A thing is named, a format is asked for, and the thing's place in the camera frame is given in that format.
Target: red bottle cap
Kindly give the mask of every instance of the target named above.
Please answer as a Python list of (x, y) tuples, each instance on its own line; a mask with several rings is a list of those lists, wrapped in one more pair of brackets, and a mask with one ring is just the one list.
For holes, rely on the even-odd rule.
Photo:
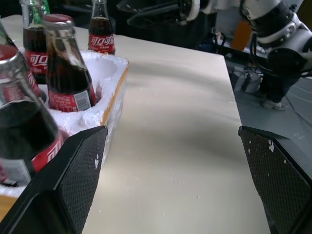
[(1, 61), (14, 57), (17, 52), (18, 52), (17, 48), (11, 45), (0, 44), (0, 60)]
[(67, 15), (63, 14), (49, 14), (49, 15), (44, 15), (43, 20), (47, 22), (67, 22), (67, 21), (73, 21), (73, 18)]

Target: red label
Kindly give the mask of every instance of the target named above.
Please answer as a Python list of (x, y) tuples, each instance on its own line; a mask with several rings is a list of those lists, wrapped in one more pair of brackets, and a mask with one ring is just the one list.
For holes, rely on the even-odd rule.
[(35, 168), (35, 172), (40, 171), (49, 161), (51, 161), (58, 153), (63, 145), (63, 138), (58, 135), (58, 138), (47, 149), (37, 154), (31, 161)]
[(0, 183), (3, 183), (7, 179), (3, 166), (0, 164)]
[(48, 56), (46, 52), (41, 53), (26, 50), (26, 58), (32, 73), (38, 75), (46, 74), (48, 61)]
[(16, 84), (6, 85), (3, 88), (3, 94), (7, 102), (19, 101), (25, 99), (24, 92)]
[(89, 98), (88, 91), (85, 90), (78, 94), (57, 94), (53, 91), (49, 93), (49, 107), (54, 110), (63, 112), (84, 111), (91, 107), (91, 101), (95, 103), (95, 94), (93, 86), (90, 86), (91, 98)]
[(40, 97), (41, 96), (41, 91), (40, 91), (40, 88), (33, 76), (33, 74), (31, 73), (31, 71), (28, 72), (27, 74), (27, 78), (28, 78), (28, 81), (30, 83), (30, 86), (33, 88), (35, 94)]
[(95, 50), (101, 53), (111, 53), (115, 51), (114, 35), (96, 36), (89, 35), (89, 50)]

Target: coca-cola logo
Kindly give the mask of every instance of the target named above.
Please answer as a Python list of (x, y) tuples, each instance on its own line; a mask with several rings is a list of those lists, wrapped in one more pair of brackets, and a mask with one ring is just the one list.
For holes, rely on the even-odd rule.
[(91, 40), (93, 45), (113, 45), (114, 44), (114, 36), (111, 35), (109, 37), (100, 38), (100, 37), (93, 37)]
[(48, 152), (47, 163), (49, 161), (51, 161), (57, 155), (57, 153), (61, 147), (62, 147), (62, 138), (60, 137), (60, 139), (57, 141), (57, 143), (54, 145), (54, 147)]
[(47, 55), (31, 55), (30, 62), (32, 66), (47, 66), (48, 56)]
[(71, 98), (70, 97), (67, 97), (67, 96), (60, 96), (58, 94), (55, 94), (54, 95), (54, 99), (55, 100), (58, 100), (58, 101), (71, 101)]
[(35, 80), (31, 72), (28, 72), (28, 81), (32, 87), (35, 85)]

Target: cable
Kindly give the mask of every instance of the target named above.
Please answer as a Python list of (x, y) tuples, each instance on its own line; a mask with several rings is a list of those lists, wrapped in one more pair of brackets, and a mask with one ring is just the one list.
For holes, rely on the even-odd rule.
[(223, 41), (219, 47), (219, 51), (222, 51), (224, 44), (225, 44), (226, 40), (228, 39), (224, 33), (221, 33), (221, 35), (223, 36)]
[(297, 89), (301, 89), (302, 91), (305, 91), (305, 92), (307, 92), (307, 93), (311, 93), (312, 94), (312, 91), (310, 91), (310, 90), (307, 90), (307, 89), (304, 89), (304, 88), (301, 88), (301, 87), (299, 87), (298, 85), (293, 85), (293, 87), (296, 87)]
[(241, 15), (242, 18), (244, 18), (245, 20), (249, 21), (249, 19), (247, 18), (247, 16), (244, 14), (243, 9), (244, 9), (244, 4), (245, 4), (245, 0), (240, 0), (240, 4), (239, 4), (239, 13)]
[(290, 104), (292, 110), (293, 110), (306, 124), (308, 124), (310, 127), (312, 127), (312, 122), (309, 121), (309, 120), (308, 120), (306, 117), (304, 117), (303, 115), (301, 115), (299, 112), (297, 112), (297, 111), (295, 110), (295, 108), (294, 108), (292, 102), (289, 100), (288, 96), (286, 95), (285, 97), (286, 97), (287, 101), (289, 102), (289, 104)]
[(305, 101), (305, 102), (308, 102), (308, 103), (312, 103), (312, 101), (307, 100), (307, 99), (304, 99), (304, 98), (302, 98), (302, 97), (299, 97), (299, 96), (297, 96), (296, 94), (293, 94), (292, 92), (288, 92), (288, 93), (289, 93), (290, 95), (292, 95), (292, 96), (294, 96), (294, 97), (296, 97), (296, 98), (302, 100), (302, 101)]
[(255, 33), (253, 33), (252, 40), (251, 40), (251, 42), (250, 42), (250, 47), (249, 47), (250, 56), (251, 56), (251, 59), (252, 59), (253, 63), (256, 65), (256, 67), (257, 67), (262, 73), (266, 73), (266, 74), (268, 74), (268, 75), (271, 75), (271, 76), (276, 77), (277, 75), (274, 74), (272, 70), (263, 67), (263, 66), (259, 63), (259, 61), (258, 61), (257, 58), (256, 58), (256, 57), (257, 57), (256, 48), (257, 48), (257, 35), (256, 35)]
[(214, 33), (214, 46), (215, 46), (215, 53), (219, 54), (218, 38), (216, 37), (216, 33)]

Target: styrofoam holder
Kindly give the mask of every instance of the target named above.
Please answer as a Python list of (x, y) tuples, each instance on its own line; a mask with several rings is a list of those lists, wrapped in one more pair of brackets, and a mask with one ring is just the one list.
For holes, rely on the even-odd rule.
[[(128, 66), (126, 59), (116, 56), (91, 51), (81, 51), (81, 55), (91, 75), (93, 88), (96, 90), (96, 105), (80, 112), (66, 113), (49, 109), (59, 128), (68, 133), (69, 136), (101, 124), (104, 112), (108, 108), (119, 80)], [(39, 87), (47, 92), (46, 85)]]
[[(24, 48), (20, 48), (19, 50), (22, 53), (24, 52)], [(96, 105), (85, 111), (65, 113), (49, 109), (48, 99), (44, 104), (57, 123), (59, 129), (67, 133), (68, 136), (101, 125), (103, 115), (105, 111), (108, 110), (119, 81), (128, 67), (128, 60), (117, 56), (104, 55), (92, 51), (80, 52), (91, 75), (93, 88), (96, 90)], [(105, 142), (102, 164), (108, 155), (115, 128), (121, 117), (126, 85), (125, 80), (116, 96), (106, 123), (108, 136)], [(47, 86), (39, 85), (39, 87), (47, 95)], [(12, 188), (0, 185), (0, 195), (19, 197), (24, 188), (25, 187)]]

